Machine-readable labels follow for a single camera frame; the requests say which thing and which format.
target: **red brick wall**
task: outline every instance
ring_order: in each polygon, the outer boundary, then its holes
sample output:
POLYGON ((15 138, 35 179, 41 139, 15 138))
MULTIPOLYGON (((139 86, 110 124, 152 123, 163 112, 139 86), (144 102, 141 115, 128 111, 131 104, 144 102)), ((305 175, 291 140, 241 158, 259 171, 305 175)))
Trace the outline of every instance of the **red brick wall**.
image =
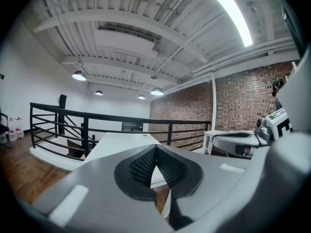
MULTIPOLYGON (((291 62, 259 67, 216 79, 217 130, 252 130, 259 117, 275 110, 271 81, 289 75, 291 62)), ((151 102, 150 118, 178 120, 210 120, 212 117, 213 95, 211 83, 202 83, 171 93, 151 102)), ((200 129, 202 125, 175 125, 173 130, 200 129)), ((167 131, 167 125, 149 125, 149 131, 167 131)), ((203 131, 174 133, 172 139, 200 135, 203 131)), ((166 134, 153 135, 157 140, 166 140, 166 134)), ((172 142, 180 146, 203 140, 203 137, 172 142)), ((202 143, 184 147, 189 150, 202 143)))
MULTIPOLYGON (((210 120, 212 117, 212 86, 211 83, 198 84, 181 91, 168 94, 151 102, 150 118, 174 120, 210 120)), ((205 125, 173 125, 173 131, 203 129, 205 125)), ((149 124, 149 131, 167 131, 168 125, 149 124)), ((172 139, 201 135, 204 131, 173 133, 172 139)), ((154 134, 158 141, 167 139, 167 134, 154 134)), ((203 140, 203 137, 172 142, 172 146, 181 146, 203 140)), ((184 147, 190 150, 202 146, 202 142, 184 147)))
POLYGON ((252 130, 259 117, 275 111, 271 81, 292 71, 291 62, 259 67, 216 79, 217 130, 252 130))

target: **handrail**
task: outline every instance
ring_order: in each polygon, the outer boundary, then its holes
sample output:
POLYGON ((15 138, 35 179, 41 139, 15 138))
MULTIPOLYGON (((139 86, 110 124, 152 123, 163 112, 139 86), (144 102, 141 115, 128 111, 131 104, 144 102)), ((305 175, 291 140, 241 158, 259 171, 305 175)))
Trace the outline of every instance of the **handrail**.
POLYGON ((84 149, 69 147, 69 146, 65 146, 65 145, 59 144, 57 142, 52 142, 50 140, 44 139, 43 137, 40 137, 40 136, 37 136, 37 135, 34 135, 34 137, 37 137, 37 138, 41 139, 42 141, 46 141, 46 142, 51 143, 53 145, 59 146, 61 148, 70 149, 70 150, 74 150, 74 151, 81 151, 81 152, 85 151, 84 149))
POLYGON ((197 137, 202 137, 202 136, 204 136, 204 134, 199 134, 199 135, 190 136, 190 137, 184 137, 184 138, 178 138, 178 139, 172 139, 171 142, 182 141, 182 140, 188 140, 188 139, 197 138, 197 137))
MULTIPOLYGON (((129 134, 167 134, 167 140, 160 141, 160 143, 166 142, 167 145, 170 145, 171 142, 174 142, 174 141, 182 141, 182 140, 188 140, 188 139, 193 139, 193 138, 198 138, 198 137, 204 136, 202 133, 200 133, 200 134, 194 135, 194 136, 172 139, 173 133, 207 131, 207 127, 209 124, 210 124, 210 121, 188 121, 188 120, 182 121, 182 120, 171 120, 171 119, 149 119, 149 118, 126 117, 126 116, 101 115, 101 114, 95 114, 95 113, 86 113, 86 112, 66 110, 66 109, 64 109, 64 106, 53 106, 53 105, 45 105, 45 104, 38 104, 38 103, 30 103, 30 127, 31 127, 31 139, 32 139, 33 147, 35 148, 36 146, 39 146, 39 147, 41 147, 47 151, 58 154, 60 156, 65 156, 65 157, 68 157, 71 159, 78 159, 78 160, 80 160, 80 159, 76 158, 76 157, 60 154, 60 153, 57 153, 53 150, 49 150, 46 147, 43 147, 43 146, 37 144, 37 142, 42 140, 42 141, 46 141, 50 144, 54 144, 56 146, 66 148, 66 149, 69 149, 72 151, 80 151, 80 152, 84 153, 85 157, 87 157, 88 154, 90 153, 90 150, 91 150, 91 149, 89 149, 89 143, 92 144, 93 147, 95 147, 96 143, 99 142, 98 140, 95 140, 95 135, 93 135, 92 138, 90 136, 88 136, 89 132, 91 132, 91 131, 103 132, 103 133, 126 133, 126 134, 128 134, 128 133, 129 134), (34 115, 33 114, 34 108, 39 109, 39 110, 52 112, 54 114, 35 114, 34 115), (54 120, 48 120, 48 119, 42 118, 44 116, 53 116, 53 115, 55 115, 54 120), (73 120, 70 119, 69 116, 83 118, 83 123, 81 123, 81 127, 77 126, 73 122, 73 120), (66 117, 73 125, 69 125, 68 122, 66 122, 64 120, 64 117, 66 117), (33 118, 41 120, 43 122, 33 123, 33 118), (139 122, 141 124, 144 124, 144 123, 166 124, 166 125, 168 125, 168 131, 136 132, 136 131, 115 131, 115 130, 93 129, 93 128, 88 127, 89 126, 88 123, 89 123, 90 119, 116 121, 116 122, 139 122), (43 128, 40 128, 37 126, 37 125, 46 124, 46 123, 54 124, 54 128, 43 129, 43 128), (175 131, 173 131, 173 125, 174 124, 179 124, 179 125, 182 125, 182 124, 184 124, 184 125, 187 125, 187 124, 188 125, 189 124, 192 124, 192 125, 205 124, 205 127, 200 128, 200 129, 175 130, 175 131), (77 133, 77 135, 75 135, 74 133, 69 131, 68 128, 71 128, 75 133, 77 133), (35 130, 36 131, 39 130, 38 133, 46 132, 46 133, 50 133, 50 135, 47 137, 41 137, 41 136, 38 136, 37 134, 34 133, 35 130), (65 131, 69 132, 74 137, 65 135, 65 131), (55 137, 60 136, 60 137, 71 139, 71 140, 81 141, 82 148, 81 149, 80 148, 73 148, 73 147, 69 147, 67 145, 62 145, 62 144, 59 144, 57 142, 50 141, 47 138, 49 138, 51 136, 55 136, 55 137)), ((193 143, 189 143, 189 144, 185 144, 185 145, 181 145, 181 146, 179 146, 179 148, 187 147, 187 146, 194 145, 194 144, 201 143, 201 142, 203 142, 203 140, 193 142, 193 143)))
POLYGON ((79 130, 83 129, 83 128, 78 127, 78 126, 72 126, 72 125, 68 125, 68 124, 65 124, 65 123, 55 122, 55 121, 39 118, 37 116, 33 116, 33 118, 36 118, 36 119, 39 119, 39 120, 42 120, 42 121, 45 121, 45 122, 50 122, 50 123, 53 123, 53 124, 57 124, 57 125, 66 126, 66 127, 73 128, 73 129, 79 129, 79 130))
POLYGON ((36 109, 42 109, 50 112, 57 112, 59 114, 74 116, 74 117, 87 117, 88 119, 115 121, 115 122, 141 122, 151 124, 207 124, 210 121, 182 121, 182 120, 171 120, 171 119, 149 119, 149 118, 137 118, 127 116, 112 116, 112 115, 101 115, 88 112, 78 112, 72 110, 66 110, 61 108, 51 108, 49 105, 42 105, 39 103, 30 103, 36 109))
POLYGON ((70 139, 70 140, 84 141, 84 139, 82 139, 82 138, 78 138, 78 137, 71 137, 71 136, 68 136, 68 135, 64 135, 64 134, 55 133, 55 132, 52 132, 52 131, 49 131, 49 130, 42 129, 42 128, 37 127, 37 126, 34 126, 34 127, 35 127, 35 128, 37 128, 37 129, 40 129, 40 130, 41 130, 41 132, 50 133, 50 134, 52 134, 52 135, 57 135, 57 136, 60 136, 60 137, 63 137, 63 138, 67 138, 67 139, 70 139))
POLYGON ((200 148, 202 148, 202 147, 203 147, 203 146, 199 146, 199 147, 196 147, 196 148, 190 149, 190 150, 188 150, 188 151, 198 150, 198 149, 200 149, 200 148))
POLYGON ((197 143, 200 143, 200 142, 203 142, 203 140, 197 141, 197 142, 191 142, 191 143, 188 143, 188 144, 185 144, 185 145, 181 145, 181 146, 178 146, 177 148, 183 148, 183 147, 191 146, 191 145, 194 145, 194 144, 197 144, 197 143))
POLYGON ((65 115, 65 117, 67 117, 67 119, 68 119, 74 126, 77 126, 77 125, 69 118, 69 116, 65 115))

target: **white ceiling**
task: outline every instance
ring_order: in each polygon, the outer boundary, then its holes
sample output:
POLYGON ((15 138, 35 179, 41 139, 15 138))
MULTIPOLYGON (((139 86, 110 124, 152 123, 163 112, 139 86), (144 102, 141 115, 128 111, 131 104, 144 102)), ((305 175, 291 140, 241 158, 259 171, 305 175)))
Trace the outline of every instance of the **white ceiling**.
POLYGON ((62 52, 64 68, 83 70, 75 64, 80 61, 90 83, 150 92, 172 90, 246 61, 260 66, 269 57, 273 64, 271 55, 279 59, 295 50, 277 0, 235 2, 254 42, 247 48, 217 0, 32 0, 30 6, 38 20, 33 32, 49 35, 62 52), (99 46, 94 33, 100 27, 154 41, 157 55, 99 46))

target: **white robot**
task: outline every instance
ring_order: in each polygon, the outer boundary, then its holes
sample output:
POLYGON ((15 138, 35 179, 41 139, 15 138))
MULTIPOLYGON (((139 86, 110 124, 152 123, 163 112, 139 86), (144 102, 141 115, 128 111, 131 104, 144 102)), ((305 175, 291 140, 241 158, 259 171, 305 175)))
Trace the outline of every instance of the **white robot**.
POLYGON ((250 158, 260 147, 270 146, 275 140, 289 134, 293 127, 284 108, 259 118, 253 132, 234 131, 214 135, 215 147, 237 157, 250 158))

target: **white desk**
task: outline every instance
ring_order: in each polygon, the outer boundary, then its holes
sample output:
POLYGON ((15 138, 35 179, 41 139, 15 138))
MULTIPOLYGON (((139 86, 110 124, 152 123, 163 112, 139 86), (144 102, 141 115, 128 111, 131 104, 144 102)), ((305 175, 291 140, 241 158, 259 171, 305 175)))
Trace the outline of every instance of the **white desk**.
MULTIPOLYGON (((105 133, 83 163, 150 144, 161 143, 155 140, 150 134, 105 133)), ((155 167, 151 179, 151 188, 165 184, 166 182, 161 172, 155 167)))
POLYGON ((212 143, 212 137, 216 134, 222 134, 226 133, 226 131, 220 131, 220 130, 210 130, 210 131, 205 131, 204 132, 204 141, 203 141, 203 153, 212 153, 212 148, 213 148, 213 143, 212 143), (208 148, 206 149, 206 143, 207 143, 207 138, 209 137, 209 143, 208 143, 208 148))

